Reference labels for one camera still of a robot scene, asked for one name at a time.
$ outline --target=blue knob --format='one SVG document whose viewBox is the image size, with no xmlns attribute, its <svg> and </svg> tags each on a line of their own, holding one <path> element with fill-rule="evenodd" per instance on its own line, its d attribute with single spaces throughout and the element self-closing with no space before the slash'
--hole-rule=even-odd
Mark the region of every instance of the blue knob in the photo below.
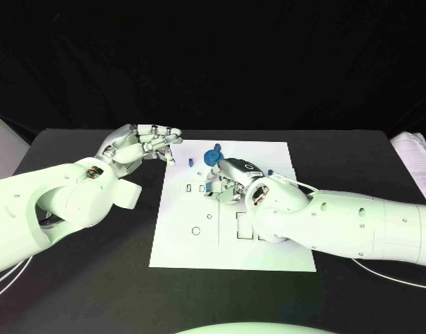
<svg viewBox="0 0 426 334">
<path fill-rule="evenodd" d="M 220 144 L 215 144 L 215 148 L 207 151 L 205 153 L 205 157 L 204 157 L 205 164 L 214 167 L 218 164 L 220 160 L 223 159 L 224 159 L 224 156 L 221 153 L 221 146 Z"/>
</svg>

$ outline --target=white paper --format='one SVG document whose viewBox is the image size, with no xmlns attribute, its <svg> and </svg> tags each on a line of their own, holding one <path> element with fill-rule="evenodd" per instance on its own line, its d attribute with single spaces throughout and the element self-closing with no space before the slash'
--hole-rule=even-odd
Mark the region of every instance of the white paper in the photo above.
<svg viewBox="0 0 426 334">
<path fill-rule="evenodd" d="M 211 167 L 204 154 L 215 143 L 225 158 L 244 159 L 266 174 L 273 169 L 296 180 L 286 143 L 184 141 L 172 145 L 176 165 L 166 167 L 150 267 L 316 271 L 308 248 L 292 240 L 272 244 L 260 239 L 246 221 L 244 202 L 224 205 L 205 199 L 201 187 Z"/>
</svg>

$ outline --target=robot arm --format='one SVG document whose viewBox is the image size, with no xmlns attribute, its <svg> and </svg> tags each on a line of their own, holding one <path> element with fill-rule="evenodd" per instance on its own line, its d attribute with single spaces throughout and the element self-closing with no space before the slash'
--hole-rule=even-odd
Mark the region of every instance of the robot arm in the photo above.
<svg viewBox="0 0 426 334">
<path fill-rule="evenodd" d="M 228 160 L 217 166 L 221 177 L 223 169 L 231 176 Z M 399 260 L 426 266 L 426 205 L 312 187 L 313 192 L 306 195 L 296 187 L 298 182 L 275 172 L 269 177 L 243 178 L 243 182 L 253 228 L 267 241 L 279 243 L 290 239 L 306 248 L 342 257 Z"/>
<path fill-rule="evenodd" d="M 174 166 L 181 130 L 125 125 L 106 138 L 96 157 L 0 180 L 0 271 L 94 226 L 113 204 L 133 209 L 140 186 L 122 179 L 143 159 Z M 50 217 L 38 221 L 35 206 Z"/>
</svg>

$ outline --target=black curtain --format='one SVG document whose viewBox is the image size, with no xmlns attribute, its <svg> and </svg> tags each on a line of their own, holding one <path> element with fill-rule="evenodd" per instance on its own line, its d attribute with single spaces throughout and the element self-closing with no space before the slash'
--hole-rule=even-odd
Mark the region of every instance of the black curtain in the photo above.
<svg viewBox="0 0 426 334">
<path fill-rule="evenodd" d="M 426 135 L 426 1 L 145 3 L 0 7 L 0 116 L 29 141 L 126 123 Z"/>
</svg>

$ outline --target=black background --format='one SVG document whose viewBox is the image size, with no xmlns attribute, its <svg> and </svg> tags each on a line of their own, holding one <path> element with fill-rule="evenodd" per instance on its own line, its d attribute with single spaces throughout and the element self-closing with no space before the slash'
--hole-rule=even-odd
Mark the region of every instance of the black background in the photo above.
<svg viewBox="0 0 426 334">
<path fill-rule="evenodd" d="M 0 116 L 426 135 L 426 1 L 2 4 Z"/>
<path fill-rule="evenodd" d="M 47 130 L 18 173 L 91 156 L 109 133 Z M 381 132 L 188 130 L 184 135 L 286 141 L 299 181 L 426 203 Z M 0 333 L 176 333 L 236 321 L 302 324 L 342 334 L 426 333 L 426 289 L 377 277 L 351 259 L 315 252 L 316 273 L 149 268 L 163 175 L 165 162 L 145 161 L 127 176 L 143 187 L 135 210 L 113 207 L 101 223 L 34 257 L 0 296 Z M 426 267 L 364 263 L 426 284 Z"/>
</svg>

